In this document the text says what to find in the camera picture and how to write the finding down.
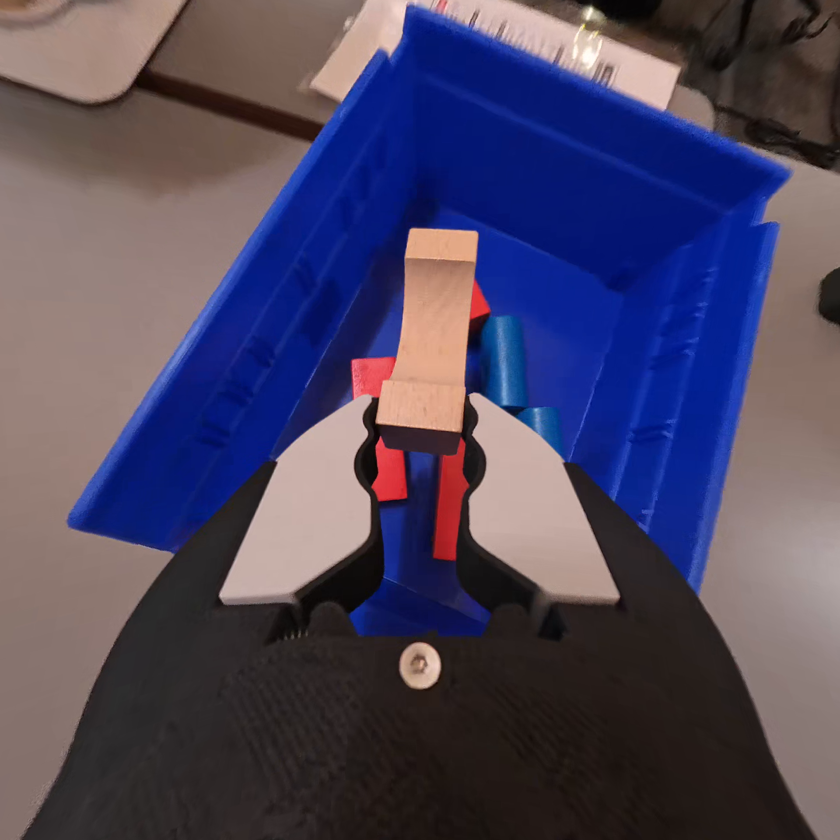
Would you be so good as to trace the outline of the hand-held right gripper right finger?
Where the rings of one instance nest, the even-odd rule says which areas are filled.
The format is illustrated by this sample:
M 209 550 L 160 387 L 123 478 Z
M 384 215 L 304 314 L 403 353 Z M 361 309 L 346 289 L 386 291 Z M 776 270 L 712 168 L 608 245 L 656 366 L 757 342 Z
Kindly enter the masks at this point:
M 459 582 L 482 607 L 615 606 L 564 459 L 479 393 L 465 403 Z

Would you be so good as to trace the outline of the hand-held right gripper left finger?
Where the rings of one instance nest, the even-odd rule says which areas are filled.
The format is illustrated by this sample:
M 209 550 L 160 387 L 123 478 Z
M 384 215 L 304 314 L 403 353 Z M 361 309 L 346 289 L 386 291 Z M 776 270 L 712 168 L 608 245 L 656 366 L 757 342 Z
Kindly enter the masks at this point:
M 298 437 L 276 460 L 219 593 L 226 606 L 303 604 L 373 533 L 373 501 L 355 468 L 368 441 L 362 395 Z

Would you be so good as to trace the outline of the light wooden arch block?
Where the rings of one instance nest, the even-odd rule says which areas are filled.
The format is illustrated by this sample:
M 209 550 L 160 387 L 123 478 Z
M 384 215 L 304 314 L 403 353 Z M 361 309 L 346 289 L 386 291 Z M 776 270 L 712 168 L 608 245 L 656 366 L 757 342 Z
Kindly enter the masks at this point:
M 478 242 L 475 230 L 409 231 L 401 335 L 375 419 L 388 448 L 441 456 L 458 450 Z

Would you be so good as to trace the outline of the blue plastic bin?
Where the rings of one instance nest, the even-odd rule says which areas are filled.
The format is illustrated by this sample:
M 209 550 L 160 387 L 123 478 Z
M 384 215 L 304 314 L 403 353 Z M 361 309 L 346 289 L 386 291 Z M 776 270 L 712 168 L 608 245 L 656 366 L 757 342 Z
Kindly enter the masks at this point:
M 778 226 L 777 163 L 412 8 L 320 132 L 69 512 L 174 552 L 396 352 L 410 227 L 475 229 L 528 392 L 699 589 Z

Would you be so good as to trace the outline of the blue wooden cylinder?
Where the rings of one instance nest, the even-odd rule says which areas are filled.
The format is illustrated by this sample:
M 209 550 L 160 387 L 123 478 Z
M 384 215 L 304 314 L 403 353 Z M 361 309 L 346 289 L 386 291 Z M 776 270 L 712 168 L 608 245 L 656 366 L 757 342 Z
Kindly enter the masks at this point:
M 519 411 L 516 417 L 565 459 L 560 413 L 556 407 L 531 406 Z
M 529 406 L 522 323 L 489 316 L 479 336 L 480 393 L 510 414 Z

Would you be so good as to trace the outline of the laminated paper sheet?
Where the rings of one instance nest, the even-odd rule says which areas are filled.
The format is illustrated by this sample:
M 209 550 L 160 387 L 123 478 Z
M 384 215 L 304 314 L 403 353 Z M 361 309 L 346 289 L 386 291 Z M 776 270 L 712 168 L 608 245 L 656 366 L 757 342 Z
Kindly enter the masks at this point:
M 539 10 L 503 1 L 368 1 L 344 24 L 322 68 L 305 86 L 341 102 L 373 55 L 391 55 L 403 36 L 406 10 L 425 9 L 544 62 L 666 110 L 680 74 L 662 59 L 606 33 L 606 20 L 585 7 L 566 22 Z

